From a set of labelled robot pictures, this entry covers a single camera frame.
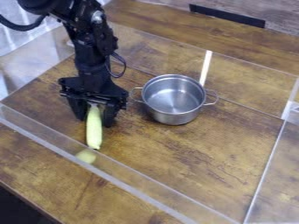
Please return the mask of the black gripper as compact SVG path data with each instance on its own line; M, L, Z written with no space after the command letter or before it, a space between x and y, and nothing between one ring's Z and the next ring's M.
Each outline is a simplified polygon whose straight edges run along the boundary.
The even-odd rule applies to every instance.
M86 117L88 102L108 102L101 121L109 128L118 110L126 108L128 92L113 83L108 72L80 73L76 77L60 78L58 84L60 95L66 98L73 115L81 121Z

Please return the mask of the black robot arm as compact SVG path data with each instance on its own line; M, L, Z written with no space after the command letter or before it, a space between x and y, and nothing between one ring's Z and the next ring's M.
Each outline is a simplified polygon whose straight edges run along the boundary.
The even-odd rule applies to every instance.
M0 24L26 32L46 17L62 23L74 46L74 67L78 75L58 79L60 95L66 98L77 119L88 116L90 104L104 106L102 125L113 124L117 112L126 107L128 92L114 84L110 60L122 60L117 54L117 37L108 26L105 12L97 0L16 0L21 8L37 16L32 24L16 24L0 15Z

